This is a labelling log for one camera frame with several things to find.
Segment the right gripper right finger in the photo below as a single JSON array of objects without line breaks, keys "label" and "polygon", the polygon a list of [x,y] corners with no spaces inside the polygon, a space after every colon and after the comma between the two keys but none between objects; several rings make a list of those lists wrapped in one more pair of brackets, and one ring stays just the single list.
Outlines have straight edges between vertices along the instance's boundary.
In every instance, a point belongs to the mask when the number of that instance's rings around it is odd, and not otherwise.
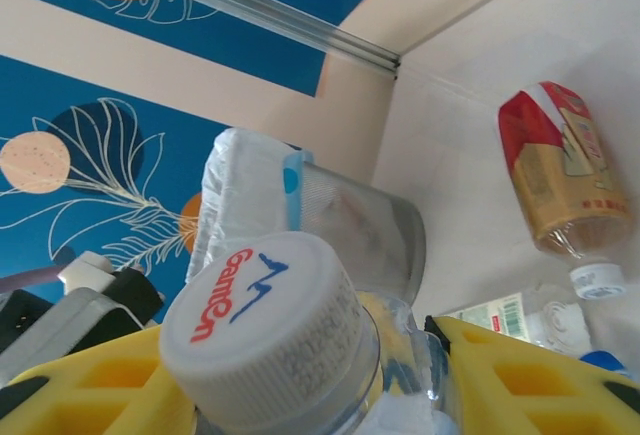
[{"label": "right gripper right finger", "polygon": [[451,318],[425,320],[448,355],[460,435],[640,435],[640,384]]}]

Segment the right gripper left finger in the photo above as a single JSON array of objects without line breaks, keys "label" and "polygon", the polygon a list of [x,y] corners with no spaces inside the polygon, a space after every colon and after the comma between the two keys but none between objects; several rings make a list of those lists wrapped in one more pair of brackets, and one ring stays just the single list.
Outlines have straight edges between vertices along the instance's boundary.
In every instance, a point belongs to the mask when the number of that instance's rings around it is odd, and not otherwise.
[{"label": "right gripper left finger", "polygon": [[152,327],[38,365],[0,389],[0,435],[195,435]]}]

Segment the Pepsi bottle blue cap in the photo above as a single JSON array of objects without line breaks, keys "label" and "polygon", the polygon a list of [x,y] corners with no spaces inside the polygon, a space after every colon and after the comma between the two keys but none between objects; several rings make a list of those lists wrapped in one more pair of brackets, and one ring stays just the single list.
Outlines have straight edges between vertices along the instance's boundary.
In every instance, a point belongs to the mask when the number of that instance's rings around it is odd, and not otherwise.
[{"label": "Pepsi bottle blue cap", "polygon": [[580,358],[581,361],[590,365],[618,373],[627,378],[630,377],[627,368],[612,353],[604,350],[596,350],[586,353]]}]

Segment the square clear bottle green-white label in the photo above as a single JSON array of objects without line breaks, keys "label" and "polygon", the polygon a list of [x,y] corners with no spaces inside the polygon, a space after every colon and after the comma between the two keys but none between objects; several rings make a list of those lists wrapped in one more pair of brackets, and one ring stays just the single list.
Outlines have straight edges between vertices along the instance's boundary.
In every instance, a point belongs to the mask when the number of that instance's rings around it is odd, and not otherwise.
[{"label": "square clear bottle green-white label", "polygon": [[593,350],[578,297],[556,285],[541,284],[448,315],[574,358]]}]

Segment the clear bottle white Ganten cap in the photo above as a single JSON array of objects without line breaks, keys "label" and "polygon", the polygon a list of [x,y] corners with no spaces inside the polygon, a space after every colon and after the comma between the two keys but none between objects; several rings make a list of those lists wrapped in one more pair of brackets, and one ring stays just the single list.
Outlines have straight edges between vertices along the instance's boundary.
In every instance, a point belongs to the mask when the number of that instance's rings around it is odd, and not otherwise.
[{"label": "clear bottle white Ganten cap", "polygon": [[440,341],[405,302],[356,289],[313,235],[209,264],[169,307],[159,352],[214,435],[463,435]]}]

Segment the amber tea bottle red label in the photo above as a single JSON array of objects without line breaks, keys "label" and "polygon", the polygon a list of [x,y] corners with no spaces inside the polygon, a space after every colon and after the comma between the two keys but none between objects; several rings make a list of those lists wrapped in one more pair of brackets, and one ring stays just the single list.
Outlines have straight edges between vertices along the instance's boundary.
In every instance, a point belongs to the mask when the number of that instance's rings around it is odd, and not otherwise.
[{"label": "amber tea bottle red label", "polygon": [[623,294],[626,281],[613,251],[630,237],[633,217],[584,100],[540,82],[506,101],[497,123],[536,248],[568,265],[580,298]]}]

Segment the white lined trash bin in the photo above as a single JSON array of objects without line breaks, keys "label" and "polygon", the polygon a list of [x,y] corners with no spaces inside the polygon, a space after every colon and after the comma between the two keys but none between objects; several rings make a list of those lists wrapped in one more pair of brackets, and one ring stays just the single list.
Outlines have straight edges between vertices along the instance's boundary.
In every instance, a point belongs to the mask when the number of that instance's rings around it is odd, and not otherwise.
[{"label": "white lined trash bin", "polygon": [[285,159],[297,152],[242,128],[226,129],[215,138],[202,177],[187,283],[227,251],[289,229],[284,168]]}]

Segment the aluminium corner post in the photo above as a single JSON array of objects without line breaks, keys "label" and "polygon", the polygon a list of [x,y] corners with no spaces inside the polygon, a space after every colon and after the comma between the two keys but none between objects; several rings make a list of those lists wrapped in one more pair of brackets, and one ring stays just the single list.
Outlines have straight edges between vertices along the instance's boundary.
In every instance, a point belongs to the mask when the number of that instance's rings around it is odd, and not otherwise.
[{"label": "aluminium corner post", "polygon": [[385,75],[397,76],[399,54],[277,0],[194,1],[323,53],[334,52]]}]

